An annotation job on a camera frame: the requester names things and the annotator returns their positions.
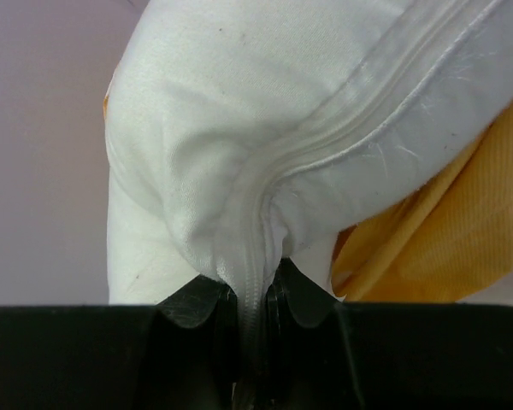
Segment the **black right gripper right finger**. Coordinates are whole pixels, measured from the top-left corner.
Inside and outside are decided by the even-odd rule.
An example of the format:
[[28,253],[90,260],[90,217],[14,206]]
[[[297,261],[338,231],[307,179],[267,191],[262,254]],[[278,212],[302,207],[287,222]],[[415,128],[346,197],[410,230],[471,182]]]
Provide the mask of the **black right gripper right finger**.
[[266,310],[278,409],[513,409],[513,307],[339,302],[284,260]]

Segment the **white pillow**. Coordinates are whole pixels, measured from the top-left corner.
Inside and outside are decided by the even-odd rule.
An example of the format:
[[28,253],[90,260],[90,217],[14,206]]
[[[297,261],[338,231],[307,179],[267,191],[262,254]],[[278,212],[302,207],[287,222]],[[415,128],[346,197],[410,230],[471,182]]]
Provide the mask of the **white pillow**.
[[258,402],[285,258],[420,190],[513,102],[513,1],[152,1],[103,102],[109,178],[239,301]]

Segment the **yellow printed pillowcase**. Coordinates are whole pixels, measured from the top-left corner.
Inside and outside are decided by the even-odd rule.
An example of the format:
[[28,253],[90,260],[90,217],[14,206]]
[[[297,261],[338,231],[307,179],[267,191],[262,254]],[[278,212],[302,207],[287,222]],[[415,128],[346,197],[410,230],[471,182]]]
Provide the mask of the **yellow printed pillowcase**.
[[[513,102],[420,190],[292,259],[348,302],[513,304]],[[197,275],[116,176],[107,268],[113,304],[156,304]]]

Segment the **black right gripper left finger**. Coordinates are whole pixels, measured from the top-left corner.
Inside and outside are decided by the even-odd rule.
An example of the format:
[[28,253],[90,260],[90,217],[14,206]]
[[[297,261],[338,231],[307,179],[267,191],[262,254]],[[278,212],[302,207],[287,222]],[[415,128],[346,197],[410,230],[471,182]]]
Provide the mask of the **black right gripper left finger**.
[[199,277],[145,306],[0,307],[0,409],[228,409],[237,298]]

